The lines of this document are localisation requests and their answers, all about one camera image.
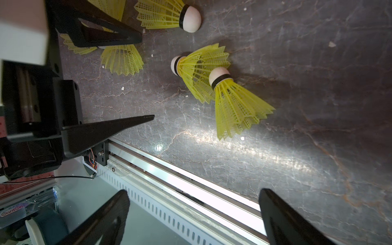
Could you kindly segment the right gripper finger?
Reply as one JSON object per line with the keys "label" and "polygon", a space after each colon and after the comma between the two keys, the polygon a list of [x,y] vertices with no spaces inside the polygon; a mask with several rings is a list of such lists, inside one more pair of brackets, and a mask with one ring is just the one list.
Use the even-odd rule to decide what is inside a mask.
{"label": "right gripper finger", "polygon": [[271,245],[334,244],[271,189],[260,191],[259,206]]}
{"label": "right gripper finger", "polygon": [[119,245],[130,208],[127,191],[119,190],[59,245]]}

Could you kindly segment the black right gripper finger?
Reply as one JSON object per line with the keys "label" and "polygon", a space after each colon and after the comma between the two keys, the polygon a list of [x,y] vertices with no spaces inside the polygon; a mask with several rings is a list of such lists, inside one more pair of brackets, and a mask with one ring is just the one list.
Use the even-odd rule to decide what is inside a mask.
{"label": "black right gripper finger", "polygon": [[142,33],[88,1],[46,1],[48,15],[61,34],[80,48],[141,43]]}

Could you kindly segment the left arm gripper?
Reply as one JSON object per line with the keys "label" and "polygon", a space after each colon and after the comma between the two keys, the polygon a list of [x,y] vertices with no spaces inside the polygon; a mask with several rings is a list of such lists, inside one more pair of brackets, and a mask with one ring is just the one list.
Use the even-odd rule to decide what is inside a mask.
{"label": "left arm gripper", "polygon": [[1,175],[32,177],[56,170],[121,131],[154,115],[82,124],[77,84],[62,75],[58,34],[51,34],[43,66],[2,62],[2,106],[6,138],[1,140]]}

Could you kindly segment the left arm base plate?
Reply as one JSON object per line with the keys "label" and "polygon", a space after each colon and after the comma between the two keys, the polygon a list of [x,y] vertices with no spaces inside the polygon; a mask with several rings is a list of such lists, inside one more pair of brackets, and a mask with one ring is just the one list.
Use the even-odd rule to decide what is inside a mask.
{"label": "left arm base plate", "polygon": [[95,178],[98,170],[107,166],[109,159],[109,140],[106,140],[97,146],[87,150],[83,155],[83,165],[87,174]]}

